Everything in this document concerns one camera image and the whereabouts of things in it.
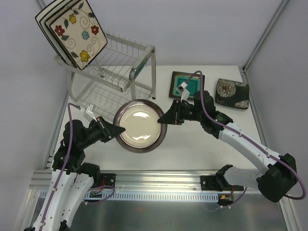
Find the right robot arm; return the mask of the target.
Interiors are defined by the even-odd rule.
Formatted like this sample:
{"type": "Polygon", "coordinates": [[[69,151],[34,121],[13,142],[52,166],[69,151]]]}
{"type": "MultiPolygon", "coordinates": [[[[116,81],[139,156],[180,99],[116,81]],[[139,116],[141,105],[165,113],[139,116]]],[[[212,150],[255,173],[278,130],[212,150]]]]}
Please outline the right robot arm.
{"type": "Polygon", "coordinates": [[[253,188],[276,203],[297,184],[295,158],[279,154],[245,135],[230,117],[216,110],[208,91],[197,91],[193,104],[174,100],[158,122],[181,125],[186,120],[199,122],[205,132],[233,147],[255,166],[241,169],[225,165],[216,173],[217,190],[227,190],[232,185],[253,188]]]}

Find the cream floral square plate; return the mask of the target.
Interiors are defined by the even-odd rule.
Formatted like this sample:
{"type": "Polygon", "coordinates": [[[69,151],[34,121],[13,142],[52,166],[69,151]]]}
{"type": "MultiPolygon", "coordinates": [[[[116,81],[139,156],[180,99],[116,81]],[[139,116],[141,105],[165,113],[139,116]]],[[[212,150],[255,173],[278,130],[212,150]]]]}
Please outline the cream floral square plate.
{"type": "Polygon", "coordinates": [[[52,22],[65,10],[69,9],[73,3],[78,2],[77,0],[55,0],[51,2],[46,8],[44,8],[37,16],[36,21],[40,26],[46,39],[49,41],[51,46],[54,48],[56,53],[62,59],[62,61],[70,66],[76,67],[76,62],[69,55],[65,46],[60,42],[57,37],[57,33],[52,30],[52,22]]]}
{"type": "Polygon", "coordinates": [[[80,70],[85,69],[108,43],[86,0],[73,3],[52,22],[51,28],[80,70]]]}

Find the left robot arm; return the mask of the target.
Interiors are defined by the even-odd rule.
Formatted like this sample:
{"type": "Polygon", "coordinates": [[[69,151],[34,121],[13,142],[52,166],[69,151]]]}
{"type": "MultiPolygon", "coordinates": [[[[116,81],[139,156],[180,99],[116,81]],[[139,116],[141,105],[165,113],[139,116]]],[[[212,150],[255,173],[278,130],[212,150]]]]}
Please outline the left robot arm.
{"type": "Polygon", "coordinates": [[[85,127],[80,120],[65,125],[53,158],[50,186],[37,219],[28,231],[68,231],[91,187],[101,183],[98,165],[85,163],[84,150],[98,141],[108,142],[125,131],[101,116],[85,127]]]}

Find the round cream plate brown rim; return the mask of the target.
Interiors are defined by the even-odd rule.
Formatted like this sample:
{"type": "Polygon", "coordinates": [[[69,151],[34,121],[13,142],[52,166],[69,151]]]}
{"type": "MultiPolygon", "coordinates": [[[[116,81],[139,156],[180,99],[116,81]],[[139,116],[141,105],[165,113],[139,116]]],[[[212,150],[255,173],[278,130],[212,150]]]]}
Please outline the round cream plate brown rim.
{"type": "Polygon", "coordinates": [[[115,126],[125,129],[116,137],[118,144],[132,153],[153,151],[167,134],[167,125],[158,123],[163,115],[163,110],[150,100],[132,100],[123,104],[113,120],[115,126]]]}

